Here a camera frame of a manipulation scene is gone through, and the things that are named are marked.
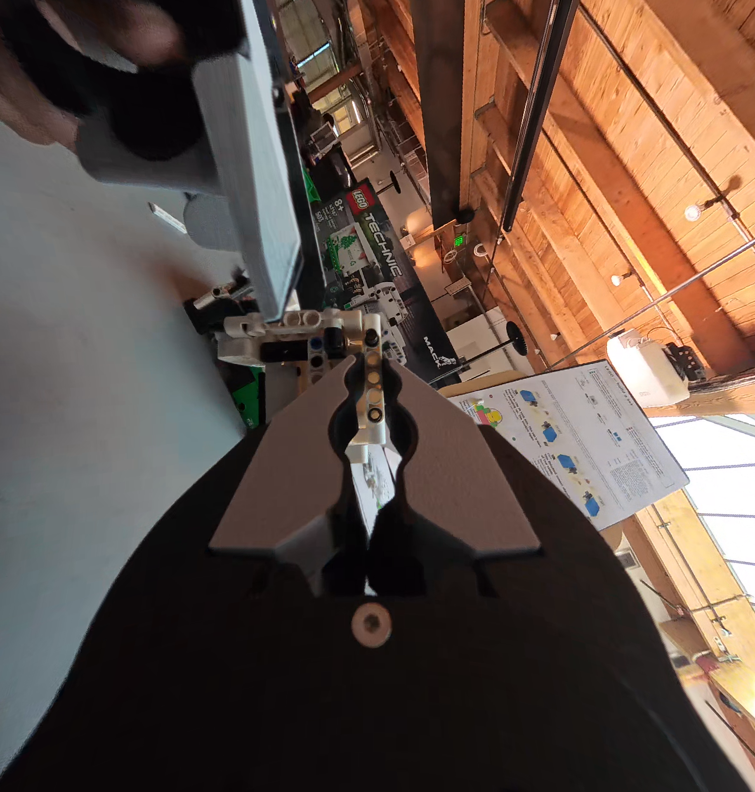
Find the white lego plate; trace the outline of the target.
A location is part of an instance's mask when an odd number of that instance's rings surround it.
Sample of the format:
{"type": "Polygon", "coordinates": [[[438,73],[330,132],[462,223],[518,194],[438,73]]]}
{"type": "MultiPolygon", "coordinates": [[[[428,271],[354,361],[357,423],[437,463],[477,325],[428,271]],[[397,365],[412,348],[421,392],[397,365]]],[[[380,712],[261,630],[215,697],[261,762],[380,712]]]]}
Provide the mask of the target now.
{"type": "Polygon", "coordinates": [[[157,205],[153,202],[147,203],[149,211],[159,219],[161,222],[165,223],[166,225],[170,226],[175,231],[188,235],[188,231],[186,229],[185,224],[178,218],[174,217],[174,215],[170,214],[169,212],[165,211],[162,207],[157,205]]]}

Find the white instruction sign stand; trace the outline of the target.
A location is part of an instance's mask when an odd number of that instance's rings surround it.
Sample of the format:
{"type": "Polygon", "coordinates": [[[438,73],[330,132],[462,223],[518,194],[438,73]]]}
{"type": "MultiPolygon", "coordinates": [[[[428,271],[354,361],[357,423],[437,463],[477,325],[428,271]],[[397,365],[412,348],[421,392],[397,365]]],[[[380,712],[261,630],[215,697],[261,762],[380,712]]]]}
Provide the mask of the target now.
{"type": "Polygon", "coordinates": [[[495,429],[599,531],[684,490],[689,477],[608,361],[448,399],[495,429]]]}

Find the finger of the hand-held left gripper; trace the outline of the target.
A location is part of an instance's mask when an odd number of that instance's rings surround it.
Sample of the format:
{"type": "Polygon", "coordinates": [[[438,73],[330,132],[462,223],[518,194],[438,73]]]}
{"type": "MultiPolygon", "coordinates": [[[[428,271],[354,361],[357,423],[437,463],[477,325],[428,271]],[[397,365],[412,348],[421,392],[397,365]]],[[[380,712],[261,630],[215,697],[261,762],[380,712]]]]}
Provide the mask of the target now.
{"type": "Polygon", "coordinates": [[[185,225],[201,246],[240,252],[257,304],[279,319],[304,263],[297,141],[264,2],[238,2],[244,39],[191,71],[201,138],[166,161],[127,150],[97,112],[81,127],[80,163],[100,182],[191,193],[185,225]]]}

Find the black ceiling track rail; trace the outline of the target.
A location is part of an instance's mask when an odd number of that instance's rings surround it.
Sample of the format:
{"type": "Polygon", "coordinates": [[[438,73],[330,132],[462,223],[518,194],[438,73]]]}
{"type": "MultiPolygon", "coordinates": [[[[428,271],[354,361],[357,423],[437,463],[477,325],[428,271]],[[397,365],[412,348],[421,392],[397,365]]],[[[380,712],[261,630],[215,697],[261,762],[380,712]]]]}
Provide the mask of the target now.
{"type": "Polygon", "coordinates": [[[500,218],[500,230],[503,233],[511,231],[522,203],[522,190],[526,185],[533,153],[550,106],[561,60],[579,6],[579,1],[551,1],[550,3],[534,60],[519,136],[514,149],[509,183],[500,218]]]}

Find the white ceiling projector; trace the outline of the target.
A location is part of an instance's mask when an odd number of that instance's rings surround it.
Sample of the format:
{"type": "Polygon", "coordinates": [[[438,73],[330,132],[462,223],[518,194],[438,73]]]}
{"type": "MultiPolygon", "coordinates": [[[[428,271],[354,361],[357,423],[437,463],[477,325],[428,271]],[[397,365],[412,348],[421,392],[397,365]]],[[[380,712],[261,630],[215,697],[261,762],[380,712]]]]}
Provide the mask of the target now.
{"type": "Polygon", "coordinates": [[[644,409],[676,405],[689,398],[689,386],[706,380],[694,351],[674,342],[660,344],[637,330],[611,334],[606,353],[619,377],[644,409]]]}

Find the lego truck model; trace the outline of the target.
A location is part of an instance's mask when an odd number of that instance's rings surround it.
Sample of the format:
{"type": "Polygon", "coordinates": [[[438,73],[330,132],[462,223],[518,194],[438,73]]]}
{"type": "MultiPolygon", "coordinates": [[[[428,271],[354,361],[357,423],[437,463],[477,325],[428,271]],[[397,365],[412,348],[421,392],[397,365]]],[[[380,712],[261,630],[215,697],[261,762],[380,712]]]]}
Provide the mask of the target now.
{"type": "Polygon", "coordinates": [[[356,406],[359,428],[347,457],[365,463],[368,446],[386,446],[382,362],[406,363],[399,324],[408,312],[394,286],[379,284],[355,306],[343,309],[302,309],[292,299],[279,320],[268,322],[258,311],[252,284],[236,270],[229,281],[188,300],[185,308],[194,329],[213,337],[219,361],[263,369],[289,365],[299,394],[345,358],[361,355],[366,372],[356,406]]]}

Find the black lego set box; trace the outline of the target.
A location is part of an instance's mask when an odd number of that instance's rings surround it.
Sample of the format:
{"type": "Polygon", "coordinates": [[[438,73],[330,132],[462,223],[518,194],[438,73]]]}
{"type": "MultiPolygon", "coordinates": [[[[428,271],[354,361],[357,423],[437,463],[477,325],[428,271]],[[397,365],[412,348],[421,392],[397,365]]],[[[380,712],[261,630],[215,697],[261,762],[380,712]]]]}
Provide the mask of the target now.
{"type": "Polygon", "coordinates": [[[459,359],[370,181],[311,207],[323,263],[322,306],[382,314],[389,345],[405,366],[441,387],[459,359]]]}

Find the person's left hand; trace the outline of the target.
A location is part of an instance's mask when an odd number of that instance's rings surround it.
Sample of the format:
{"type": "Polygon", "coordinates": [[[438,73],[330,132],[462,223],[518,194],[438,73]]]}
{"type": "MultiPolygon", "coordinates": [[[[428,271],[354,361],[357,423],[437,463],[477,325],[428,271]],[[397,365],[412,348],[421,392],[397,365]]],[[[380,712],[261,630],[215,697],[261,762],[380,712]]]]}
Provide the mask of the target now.
{"type": "MultiPolygon", "coordinates": [[[[9,2],[0,2],[0,14],[9,2]]],[[[184,35],[153,2],[36,2],[38,12],[76,50],[87,45],[113,52],[135,66],[184,59],[184,35]]],[[[75,151],[79,121],[51,104],[24,72],[0,32],[0,121],[26,141],[75,151]]]]}

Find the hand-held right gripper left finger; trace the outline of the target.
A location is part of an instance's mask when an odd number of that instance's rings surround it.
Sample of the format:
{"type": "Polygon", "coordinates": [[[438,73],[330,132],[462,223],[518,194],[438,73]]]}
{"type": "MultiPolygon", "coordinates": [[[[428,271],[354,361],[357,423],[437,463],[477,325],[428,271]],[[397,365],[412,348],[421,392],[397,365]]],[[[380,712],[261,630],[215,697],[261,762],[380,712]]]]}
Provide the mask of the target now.
{"type": "Polygon", "coordinates": [[[355,384],[348,356],[274,416],[211,551],[295,566],[317,596],[356,594],[355,384]]]}

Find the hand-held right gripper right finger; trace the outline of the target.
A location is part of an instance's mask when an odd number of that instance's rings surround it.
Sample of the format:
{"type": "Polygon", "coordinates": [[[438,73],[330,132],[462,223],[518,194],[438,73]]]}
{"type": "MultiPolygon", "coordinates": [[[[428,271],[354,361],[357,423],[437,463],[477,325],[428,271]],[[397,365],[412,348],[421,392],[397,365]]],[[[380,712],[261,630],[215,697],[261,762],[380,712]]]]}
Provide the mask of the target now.
{"type": "Polygon", "coordinates": [[[482,429],[460,407],[397,363],[385,364],[389,437],[401,457],[401,505],[472,556],[541,549],[482,429]]]}

